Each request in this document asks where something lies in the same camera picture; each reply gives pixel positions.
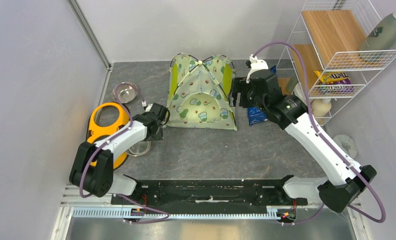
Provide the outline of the green avocado-print tent mat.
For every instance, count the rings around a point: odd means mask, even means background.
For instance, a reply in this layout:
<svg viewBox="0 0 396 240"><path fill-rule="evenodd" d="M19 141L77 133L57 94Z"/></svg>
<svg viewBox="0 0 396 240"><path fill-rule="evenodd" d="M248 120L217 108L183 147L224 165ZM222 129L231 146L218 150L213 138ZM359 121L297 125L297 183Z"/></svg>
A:
<svg viewBox="0 0 396 240"><path fill-rule="evenodd" d="M206 93L188 97L181 105L179 117L185 122L213 123L222 120L218 100Z"/></svg>

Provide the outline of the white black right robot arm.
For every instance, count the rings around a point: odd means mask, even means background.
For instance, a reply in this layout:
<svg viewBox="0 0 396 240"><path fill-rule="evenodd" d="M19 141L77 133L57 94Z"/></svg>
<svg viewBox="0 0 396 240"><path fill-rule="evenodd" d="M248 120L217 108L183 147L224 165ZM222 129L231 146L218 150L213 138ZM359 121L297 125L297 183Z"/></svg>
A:
<svg viewBox="0 0 396 240"><path fill-rule="evenodd" d="M234 105L259 108L270 122L296 139L326 174L324 178L289 178L274 191L278 203L286 205L293 199L304 198L321 201L340 213L365 190L365 182L376 176L372 166L361 166L325 136L301 99L282 93L271 71L258 70L250 79L235 77L230 95Z"/></svg>

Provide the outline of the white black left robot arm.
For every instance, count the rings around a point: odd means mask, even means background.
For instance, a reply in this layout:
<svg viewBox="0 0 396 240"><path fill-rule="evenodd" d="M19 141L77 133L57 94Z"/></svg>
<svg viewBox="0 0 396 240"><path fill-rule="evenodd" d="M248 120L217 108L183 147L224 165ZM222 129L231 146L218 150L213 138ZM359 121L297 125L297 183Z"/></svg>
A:
<svg viewBox="0 0 396 240"><path fill-rule="evenodd" d="M139 203L143 192L136 187L137 181L128 176L115 176L113 163L133 145L161 133L169 113L161 104L150 104L114 134L95 143L81 143L69 175L69 182L79 187L79 195L100 198L116 194L123 195L130 204Z"/></svg>

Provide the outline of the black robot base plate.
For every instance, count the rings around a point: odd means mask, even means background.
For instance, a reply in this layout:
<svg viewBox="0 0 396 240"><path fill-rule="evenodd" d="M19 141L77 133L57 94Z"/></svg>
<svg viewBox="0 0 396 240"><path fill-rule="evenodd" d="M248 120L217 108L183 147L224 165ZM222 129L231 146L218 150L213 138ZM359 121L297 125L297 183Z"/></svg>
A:
<svg viewBox="0 0 396 240"><path fill-rule="evenodd" d="M307 199L286 194L283 185L288 179L289 175L282 179L140 180L129 198L154 209L205 200L237 205L248 202L257 206L306 206Z"/></svg>

